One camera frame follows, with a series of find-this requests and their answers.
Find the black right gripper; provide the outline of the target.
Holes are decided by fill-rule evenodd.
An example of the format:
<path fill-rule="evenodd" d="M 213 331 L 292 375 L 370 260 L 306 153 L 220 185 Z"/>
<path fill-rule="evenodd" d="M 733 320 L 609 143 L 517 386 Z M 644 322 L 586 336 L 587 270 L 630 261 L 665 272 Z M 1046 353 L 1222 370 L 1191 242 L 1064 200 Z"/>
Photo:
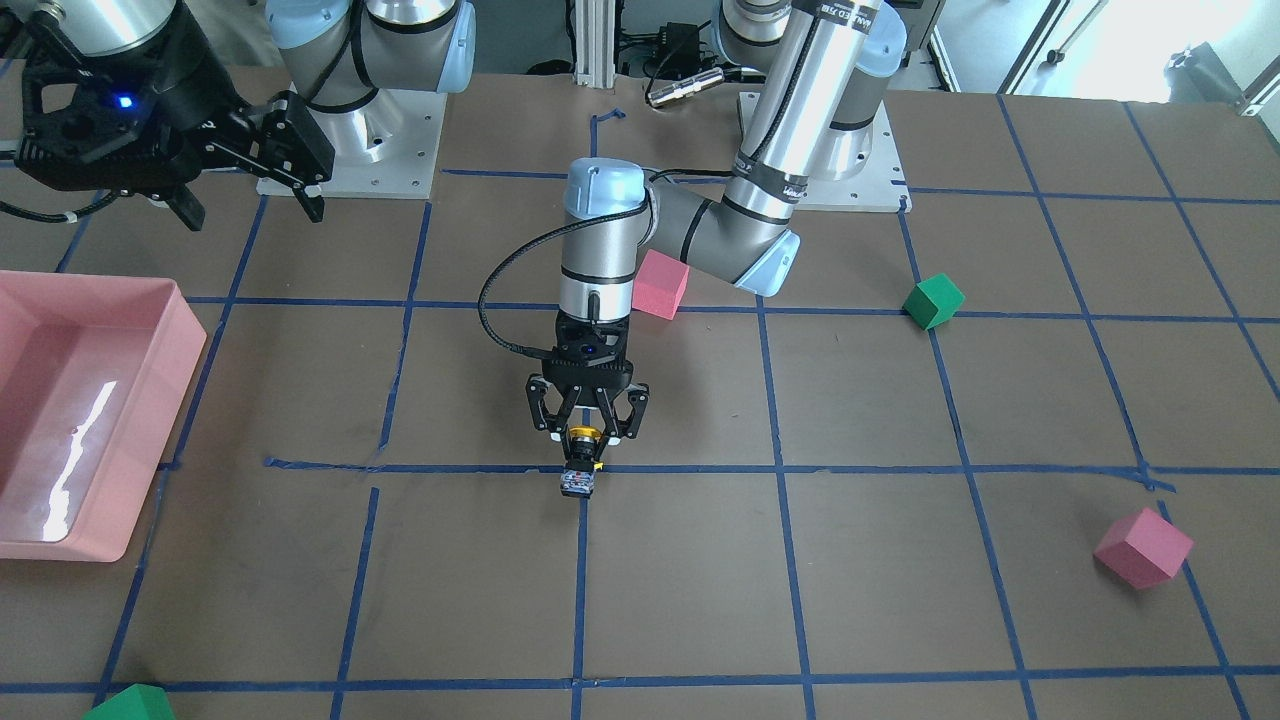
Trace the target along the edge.
<path fill-rule="evenodd" d="M 150 35 L 152 123 L 159 156 L 150 188 L 200 232 L 205 206 L 186 183 L 205 169 L 237 167 L 289 190 L 312 223 L 324 218 L 320 184 L 332 178 L 335 150 L 297 92 L 251 106 L 196 20 L 164 20 Z"/>

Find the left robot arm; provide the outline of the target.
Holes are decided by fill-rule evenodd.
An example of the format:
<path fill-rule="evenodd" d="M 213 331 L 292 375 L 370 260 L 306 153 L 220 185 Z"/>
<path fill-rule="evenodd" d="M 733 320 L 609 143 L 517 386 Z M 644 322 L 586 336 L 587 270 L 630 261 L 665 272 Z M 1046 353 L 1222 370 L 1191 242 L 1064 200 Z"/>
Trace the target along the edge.
<path fill-rule="evenodd" d="M 613 158 L 581 158 L 568 173 L 559 310 L 548 350 L 508 345 L 541 364 L 525 392 L 532 424 L 570 442 L 580 409 L 603 420 L 602 442 L 639 433 L 649 389 L 626 356 L 641 247 L 732 287 L 769 297 L 800 249 L 790 222 L 812 182 L 840 173 L 841 142 L 867 136 L 897 72 L 908 27 L 887 1 L 722 1 L 712 22 L 731 61 L 765 83 L 718 199 Z"/>

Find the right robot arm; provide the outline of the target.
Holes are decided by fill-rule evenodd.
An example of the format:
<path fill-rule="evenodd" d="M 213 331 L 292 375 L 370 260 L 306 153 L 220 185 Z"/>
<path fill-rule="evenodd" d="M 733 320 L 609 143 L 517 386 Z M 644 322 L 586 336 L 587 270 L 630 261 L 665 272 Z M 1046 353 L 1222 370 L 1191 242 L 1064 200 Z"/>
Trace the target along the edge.
<path fill-rule="evenodd" d="M 183 1 L 5 1 L 31 40 L 3 156 L 59 191 L 137 196 L 198 231 L 189 183 L 238 169 L 292 195 L 426 199 L 445 96 L 468 86 L 466 1 L 270 1 L 291 87 L 252 104 Z"/>

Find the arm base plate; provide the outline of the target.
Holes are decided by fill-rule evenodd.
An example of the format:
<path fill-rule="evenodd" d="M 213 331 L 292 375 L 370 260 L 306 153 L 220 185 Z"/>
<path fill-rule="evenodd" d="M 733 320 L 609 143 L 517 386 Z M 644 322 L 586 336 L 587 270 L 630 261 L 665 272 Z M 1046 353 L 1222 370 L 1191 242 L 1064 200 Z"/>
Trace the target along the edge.
<path fill-rule="evenodd" d="M 353 111 L 311 115 L 335 150 L 326 199 L 430 197 L 447 94 L 383 88 Z"/>
<path fill-rule="evenodd" d="M 799 210 L 896 213 L 911 206 L 883 104 L 860 129 L 823 133 Z"/>

